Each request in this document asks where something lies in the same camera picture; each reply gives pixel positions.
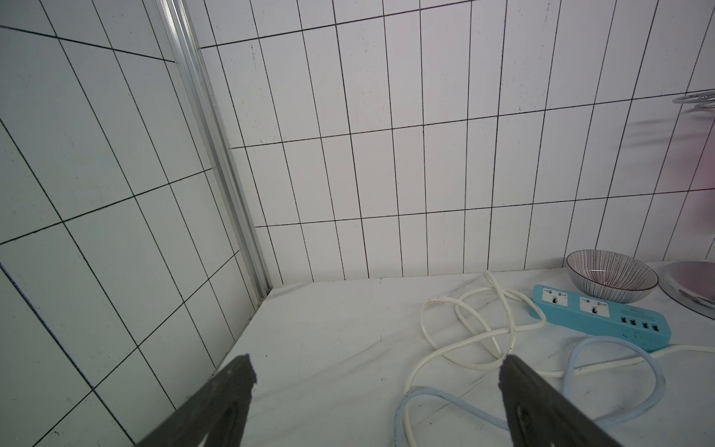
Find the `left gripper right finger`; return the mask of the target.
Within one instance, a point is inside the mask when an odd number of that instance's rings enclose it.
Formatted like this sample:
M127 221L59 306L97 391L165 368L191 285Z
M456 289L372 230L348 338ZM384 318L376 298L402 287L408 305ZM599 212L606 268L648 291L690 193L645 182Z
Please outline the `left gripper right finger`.
M499 389L515 446L618 445L515 355L506 356L502 363Z

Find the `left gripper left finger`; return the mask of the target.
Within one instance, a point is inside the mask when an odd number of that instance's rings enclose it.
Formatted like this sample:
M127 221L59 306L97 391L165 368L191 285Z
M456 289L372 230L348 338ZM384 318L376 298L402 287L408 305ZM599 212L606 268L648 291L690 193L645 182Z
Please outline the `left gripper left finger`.
M241 445L256 383L251 357L235 357L139 445Z

